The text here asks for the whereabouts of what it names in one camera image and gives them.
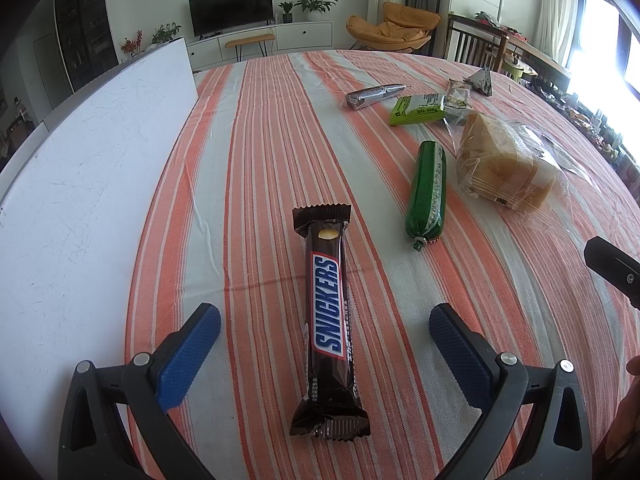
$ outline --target television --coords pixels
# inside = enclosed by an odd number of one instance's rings
[[[189,0],[193,35],[273,19],[273,0]]]

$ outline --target screw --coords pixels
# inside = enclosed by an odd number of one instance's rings
[[[89,371],[90,366],[91,365],[89,361],[80,361],[78,363],[78,366],[76,366],[76,370],[78,370],[79,374],[84,374],[85,372]]]
[[[500,354],[500,361],[502,361],[507,366],[513,366],[518,362],[518,358],[511,352],[502,352]]]
[[[136,366],[144,366],[150,361],[150,359],[151,356],[148,353],[140,352],[133,356],[133,364]]]
[[[560,361],[560,367],[568,374],[574,371],[574,364],[567,359],[562,359],[562,361]]]

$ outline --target snickers bar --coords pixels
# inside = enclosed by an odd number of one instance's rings
[[[353,376],[344,265],[344,230],[350,205],[293,210],[293,227],[306,240],[306,393],[290,434],[313,433],[334,440],[370,434]]]

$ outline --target cabinet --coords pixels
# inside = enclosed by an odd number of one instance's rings
[[[189,62],[194,69],[222,61],[218,38],[207,38],[190,44],[187,47],[187,51],[189,53]]]
[[[334,44],[333,31],[334,24],[332,22],[278,23],[235,30],[213,38],[193,41],[188,44],[187,50],[193,70],[208,70],[221,64],[236,61],[236,50],[225,48],[225,45],[232,40],[274,34],[276,40],[266,42],[267,52],[271,56],[293,50],[331,48]],[[242,60],[261,55],[257,44],[248,44],[242,47]]]
[[[118,64],[104,0],[54,0],[60,51],[71,86],[81,89]]]
[[[276,29],[278,50],[332,46],[331,23],[291,23]]]

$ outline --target green snack package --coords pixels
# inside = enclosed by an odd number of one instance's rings
[[[444,119],[444,95],[409,95],[398,99],[389,124],[418,124]]]
[[[447,159],[442,146],[425,140],[418,149],[404,229],[414,240],[414,249],[438,241],[446,208]]]

